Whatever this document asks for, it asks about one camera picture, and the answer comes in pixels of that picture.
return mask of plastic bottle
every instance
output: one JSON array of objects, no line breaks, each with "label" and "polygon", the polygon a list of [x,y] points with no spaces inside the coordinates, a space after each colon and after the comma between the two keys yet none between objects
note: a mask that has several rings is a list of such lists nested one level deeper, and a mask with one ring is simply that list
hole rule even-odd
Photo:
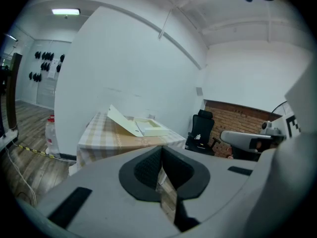
[{"label": "plastic bottle", "polygon": [[45,126],[45,137],[47,142],[46,154],[53,154],[59,157],[59,149],[57,144],[56,132],[55,132],[55,120],[48,119]]}]

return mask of wooden floor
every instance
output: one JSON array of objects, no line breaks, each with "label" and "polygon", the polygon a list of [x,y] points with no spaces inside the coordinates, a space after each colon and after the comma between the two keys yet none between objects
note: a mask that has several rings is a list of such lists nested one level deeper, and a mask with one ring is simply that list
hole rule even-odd
[{"label": "wooden floor", "polygon": [[[1,98],[1,111],[3,126],[7,131],[8,125],[4,96]],[[16,117],[19,139],[16,143],[32,149],[45,151],[45,124],[52,114],[52,110],[17,101]],[[19,167],[24,179],[34,190],[38,202],[51,188],[68,177],[68,167],[73,165],[73,162],[51,159],[16,146],[11,146],[9,152],[11,159]],[[30,189],[9,161],[7,154],[1,157],[1,167],[14,196],[34,206]],[[170,221],[173,222],[176,208],[176,191],[169,179],[166,178],[162,185],[157,185],[156,191],[161,194],[162,210]]]}]

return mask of ceiling light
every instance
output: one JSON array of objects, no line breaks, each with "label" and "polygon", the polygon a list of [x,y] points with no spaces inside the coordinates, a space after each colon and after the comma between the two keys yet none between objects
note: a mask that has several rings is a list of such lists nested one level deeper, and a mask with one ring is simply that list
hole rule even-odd
[{"label": "ceiling light", "polygon": [[7,37],[10,37],[11,39],[14,39],[16,41],[16,38],[14,38],[12,35],[9,35],[9,34],[4,34],[6,35]]},{"label": "ceiling light", "polygon": [[52,9],[55,15],[79,15],[80,9]]}]

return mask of ceiling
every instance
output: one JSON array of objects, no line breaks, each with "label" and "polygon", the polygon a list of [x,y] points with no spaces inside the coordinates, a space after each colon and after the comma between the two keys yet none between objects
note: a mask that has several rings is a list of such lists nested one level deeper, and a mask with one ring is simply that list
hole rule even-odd
[{"label": "ceiling", "polygon": [[168,1],[192,22],[207,47],[239,40],[265,40],[314,48],[312,36],[296,9],[281,1]]}]

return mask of table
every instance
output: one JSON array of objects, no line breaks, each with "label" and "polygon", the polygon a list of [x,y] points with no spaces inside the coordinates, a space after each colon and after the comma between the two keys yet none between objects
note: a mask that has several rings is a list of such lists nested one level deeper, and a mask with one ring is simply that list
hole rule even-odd
[{"label": "table", "polygon": [[[185,148],[186,139],[169,130],[167,136],[136,137],[106,113],[97,113],[88,124],[77,145],[77,170],[94,161],[149,146],[168,145]],[[166,178],[159,178],[162,184]]]}]

